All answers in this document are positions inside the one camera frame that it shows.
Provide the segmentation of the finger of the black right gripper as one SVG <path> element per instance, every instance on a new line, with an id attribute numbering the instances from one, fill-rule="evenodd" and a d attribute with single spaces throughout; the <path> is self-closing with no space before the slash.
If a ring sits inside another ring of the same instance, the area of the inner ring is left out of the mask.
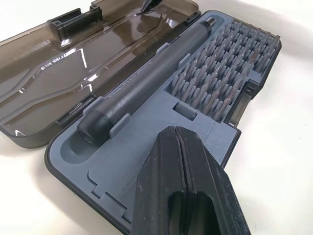
<path id="1" fill-rule="evenodd" d="M 162 0 L 145 0 L 141 11 L 150 11 L 157 7 L 161 2 Z"/>

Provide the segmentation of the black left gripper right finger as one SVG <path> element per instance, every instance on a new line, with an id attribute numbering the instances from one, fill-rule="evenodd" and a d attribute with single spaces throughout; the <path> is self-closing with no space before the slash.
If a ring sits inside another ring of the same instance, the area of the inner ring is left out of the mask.
<path id="1" fill-rule="evenodd" d="M 199 136 L 176 127 L 185 185 L 182 235 L 249 235 L 243 211 L 224 169 Z"/>

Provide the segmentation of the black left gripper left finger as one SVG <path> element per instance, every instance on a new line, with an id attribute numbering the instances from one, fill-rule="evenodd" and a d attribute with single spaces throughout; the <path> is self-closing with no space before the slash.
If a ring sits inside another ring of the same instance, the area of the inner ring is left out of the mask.
<path id="1" fill-rule="evenodd" d="M 131 234 L 187 234 L 186 140 L 192 133 L 169 126 L 157 135 L 137 177 Z"/>

